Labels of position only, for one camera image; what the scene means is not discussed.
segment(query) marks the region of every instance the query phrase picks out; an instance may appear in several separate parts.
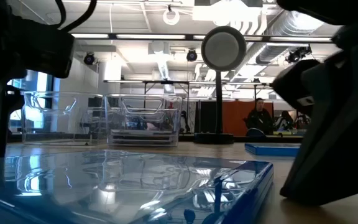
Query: transparent storage container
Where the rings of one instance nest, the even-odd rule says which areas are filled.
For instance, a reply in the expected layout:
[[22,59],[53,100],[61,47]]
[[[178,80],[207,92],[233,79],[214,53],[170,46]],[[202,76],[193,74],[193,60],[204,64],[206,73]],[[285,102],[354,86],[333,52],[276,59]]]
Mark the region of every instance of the transparent storage container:
[[92,146],[106,143],[103,96],[23,91],[24,144]]
[[171,95],[106,95],[110,146],[177,146],[182,98]]

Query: blue plastic tray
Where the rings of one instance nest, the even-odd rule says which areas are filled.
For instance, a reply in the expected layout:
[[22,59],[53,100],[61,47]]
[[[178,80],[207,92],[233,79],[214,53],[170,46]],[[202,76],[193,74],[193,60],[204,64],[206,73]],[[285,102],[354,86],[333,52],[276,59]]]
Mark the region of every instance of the blue plastic tray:
[[252,223],[272,180],[268,162],[109,150],[0,158],[0,223]]
[[246,143],[246,150],[260,156],[296,156],[300,144]]

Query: wooden tabletop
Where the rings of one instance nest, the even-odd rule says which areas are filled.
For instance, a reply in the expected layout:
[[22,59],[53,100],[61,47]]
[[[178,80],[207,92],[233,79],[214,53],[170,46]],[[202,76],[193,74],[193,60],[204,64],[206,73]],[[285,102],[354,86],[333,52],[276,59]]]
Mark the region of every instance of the wooden tabletop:
[[[279,191],[287,178],[293,158],[255,156],[244,150],[244,143],[235,143],[228,146],[200,145],[192,142],[180,142],[178,147],[60,147],[60,146],[23,146],[10,144],[6,156],[24,156],[37,154],[50,154],[60,152],[92,151],[98,149],[113,149],[131,152],[164,153],[179,156],[214,157],[223,159],[269,161],[274,165],[274,185],[268,199],[261,210],[258,223],[263,224],[358,224],[358,195],[333,202],[322,207],[303,207],[285,200]],[[349,177],[348,181],[357,181],[357,177]]]

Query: security camera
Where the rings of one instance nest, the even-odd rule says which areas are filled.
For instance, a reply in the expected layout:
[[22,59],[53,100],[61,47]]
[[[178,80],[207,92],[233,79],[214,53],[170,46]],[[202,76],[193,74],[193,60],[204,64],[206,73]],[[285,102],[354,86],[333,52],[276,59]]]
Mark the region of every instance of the security camera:
[[84,63],[86,65],[93,65],[95,63],[93,52],[86,53],[86,56],[84,57]]
[[188,62],[194,62],[195,60],[197,60],[196,50],[193,50],[193,49],[189,50],[186,58],[187,58]]

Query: orange wall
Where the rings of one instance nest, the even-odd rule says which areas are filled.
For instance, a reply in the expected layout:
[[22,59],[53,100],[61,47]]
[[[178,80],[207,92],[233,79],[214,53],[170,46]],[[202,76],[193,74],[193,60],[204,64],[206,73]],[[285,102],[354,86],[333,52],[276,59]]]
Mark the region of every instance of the orange wall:
[[[223,132],[234,136],[245,136],[247,132],[244,118],[255,108],[255,102],[223,102]],[[273,103],[265,103],[264,108],[273,114]]]

